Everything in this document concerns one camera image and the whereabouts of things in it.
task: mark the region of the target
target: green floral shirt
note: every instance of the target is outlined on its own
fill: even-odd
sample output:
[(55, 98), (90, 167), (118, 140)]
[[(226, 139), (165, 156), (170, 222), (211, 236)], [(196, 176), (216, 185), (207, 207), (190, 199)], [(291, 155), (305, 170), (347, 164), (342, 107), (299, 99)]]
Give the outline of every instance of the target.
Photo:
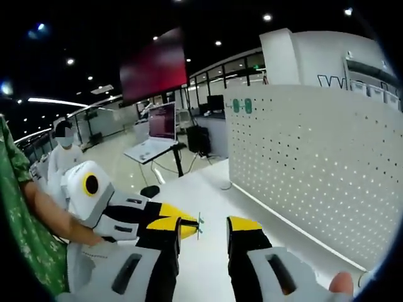
[(66, 246), (27, 208), (20, 183), (31, 181), (30, 163), (0, 116), (0, 194), (10, 229), (38, 280), (54, 295), (68, 291)]

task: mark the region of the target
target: pegboard wall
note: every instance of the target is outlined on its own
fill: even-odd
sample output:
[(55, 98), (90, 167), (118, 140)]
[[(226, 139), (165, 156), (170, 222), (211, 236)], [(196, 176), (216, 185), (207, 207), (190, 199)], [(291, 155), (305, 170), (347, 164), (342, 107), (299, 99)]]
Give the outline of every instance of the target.
[(365, 269), (402, 216), (403, 115), (351, 91), (234, 87), (230, 180)]

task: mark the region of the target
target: white table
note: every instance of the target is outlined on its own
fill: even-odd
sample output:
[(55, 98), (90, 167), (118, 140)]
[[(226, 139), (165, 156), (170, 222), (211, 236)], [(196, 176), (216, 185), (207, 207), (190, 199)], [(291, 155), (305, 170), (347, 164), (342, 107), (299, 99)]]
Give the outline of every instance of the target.
[(356, 285), (361, 271), (323, 249), (294, 228), (272, 215), (228, 183), (228, 160), (175, 179), (161, 186), (153, 200), (169, 202), (189, 214), (201, 217), (203, 234), (181, 242), (179, 276), (174, 293), (175, 302), (235, 301), (228, 275), (227, 222), (230, 215), (260, 222), (273, 246), (286, 246), (317, 273), (317, 281), (328, 287), (339, 271), (352, 274)]

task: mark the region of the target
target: face mask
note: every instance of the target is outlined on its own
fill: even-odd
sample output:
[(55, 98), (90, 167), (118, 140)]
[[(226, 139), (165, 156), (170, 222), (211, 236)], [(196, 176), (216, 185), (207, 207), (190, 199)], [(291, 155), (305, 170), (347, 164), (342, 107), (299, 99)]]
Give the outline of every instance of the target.
[(74, 137), (57, 137), (56, 140), (62, 147), (70, 147), (73, 144)]

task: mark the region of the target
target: black ceiling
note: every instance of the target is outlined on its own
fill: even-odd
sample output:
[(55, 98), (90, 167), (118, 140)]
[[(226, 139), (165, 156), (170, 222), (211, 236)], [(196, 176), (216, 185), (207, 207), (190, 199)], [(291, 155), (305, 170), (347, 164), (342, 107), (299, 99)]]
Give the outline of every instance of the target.
[[(112, 84), (111, 94), (120, 94), (119, 66), (122, 58), (139, 51), (168, 30), (180, 26), (185, 35), (185, 54), (191, 59), (188, 74), (219, 60), (260, 46), (259, 34), (289, 28), (291, 31), (332, 30), (367, 36), (353, 18), (346, 17), (347, 4), (326, 2), (326, 7), (287, 4), (285, 1), (175, 0), (136, 1), (138, 4), (88, 3), (83, 9), (69, 3), (32, 6), (22, 14), (9, 9), (9, 20), (1, 20), (3, 55), (0, 81), (13, 85), (13, 100), (3, 99), (5, 114), (15, 139), (49, 126), (56, 114), (77, 108), (58, 104), (27, 103), (31, 97), (53, 98), (91, 104), (105, 98), (90, 91)], [(273, 20), (266, 23), (262, 16)], [(28, 36), (38, 24), (48, 34)], [(222, 41), (216, 47), (215, 40)], [(75, 64), (66, 65), (73, 58)]]

